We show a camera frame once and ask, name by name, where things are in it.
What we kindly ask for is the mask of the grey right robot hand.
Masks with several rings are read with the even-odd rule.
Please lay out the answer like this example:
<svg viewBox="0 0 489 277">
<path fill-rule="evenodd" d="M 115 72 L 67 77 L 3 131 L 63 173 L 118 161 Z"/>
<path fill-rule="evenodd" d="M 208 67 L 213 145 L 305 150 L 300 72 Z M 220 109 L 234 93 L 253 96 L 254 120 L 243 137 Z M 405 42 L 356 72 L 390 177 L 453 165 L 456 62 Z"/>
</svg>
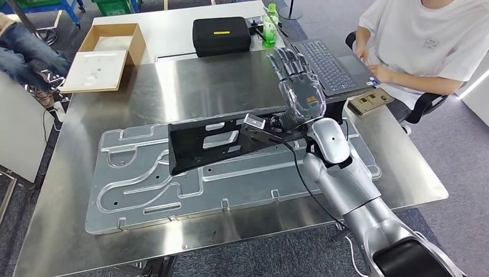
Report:
<svg viewBox="0 0 489 277">
<path fill-rule="evenodd" d="M 269 120 L 273 128 L 290 132 L 324 116 L 325 94 L 303 54 L 286 47 L 274 51 L 267 58 L 278 77 L 278 87 L 287 108 Z"/>
</svg>

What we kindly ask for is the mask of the person's left hand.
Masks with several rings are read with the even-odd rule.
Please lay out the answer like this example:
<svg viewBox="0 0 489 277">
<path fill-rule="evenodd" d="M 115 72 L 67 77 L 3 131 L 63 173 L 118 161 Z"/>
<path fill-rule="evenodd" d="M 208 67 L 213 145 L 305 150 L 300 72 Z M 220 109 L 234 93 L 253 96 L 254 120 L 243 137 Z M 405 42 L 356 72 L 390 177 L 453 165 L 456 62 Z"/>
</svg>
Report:
<svg viewBox="0 0 489 277">
<path fill-rule="evenodd" d="M 381 83 L 386 83 L 390 80 L 390 71 L 382 65 L 368 65 L 368 69 Z"/>
</svg>

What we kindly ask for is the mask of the person's right hand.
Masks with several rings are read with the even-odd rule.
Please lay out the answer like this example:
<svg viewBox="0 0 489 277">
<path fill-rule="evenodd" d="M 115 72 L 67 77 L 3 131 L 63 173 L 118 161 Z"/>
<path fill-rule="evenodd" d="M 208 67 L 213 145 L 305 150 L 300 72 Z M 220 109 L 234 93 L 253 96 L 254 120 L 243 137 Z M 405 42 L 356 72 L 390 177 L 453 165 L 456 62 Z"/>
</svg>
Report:
<svg viewBox="0 0 489 277">
<path fill-rule="evenodd" d="M 368 64 L 369 49 L 367 46 L 357 44 L 355 54 L 365 65 Z"/>
</svg>

